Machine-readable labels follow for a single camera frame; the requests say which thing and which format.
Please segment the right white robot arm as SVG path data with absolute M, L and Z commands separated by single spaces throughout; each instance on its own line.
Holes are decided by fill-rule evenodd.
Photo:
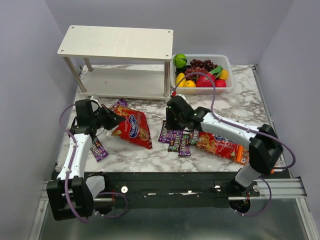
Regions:
M 245 125 L 227 120 L 204 107 L 193 109 L 182 96 L 173 96 L 167 102 L 166 128 L 217 135 L 249 150 L 249 162 L 230 183 L 230 188 L 239 192 L 246 191 L 261 175 L 270 174 L 284 150 L 270 125 Z

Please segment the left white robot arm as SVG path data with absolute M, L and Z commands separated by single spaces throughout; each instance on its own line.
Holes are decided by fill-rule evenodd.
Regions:
M 76 116 L 70 128 L 69 150 L 55 180 L 49 181 L 46 192 L 56 221 L 78 219 L 87 223 L 94 212 L 94 199 L 108 188 L 107 177 L 102 173 L 85 177 L 85 166 L 97 130 L 113 130 L 125 118 L 109 110 L 97 100 L 78 100 L 70 106 Z

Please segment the red candy bag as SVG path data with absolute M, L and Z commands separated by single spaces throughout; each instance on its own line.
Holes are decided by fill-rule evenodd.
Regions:
M 142 111 L 124 106 L 116 107 L 114 112 L 124 117 L 125 121 L 118 125 L 112 135 L 150 150 L 152 148 L 152 138 L 146 115 Z
M 196 148 L 209 154 L 235 161 L 239 144 L 217 134 L 200 132 Z

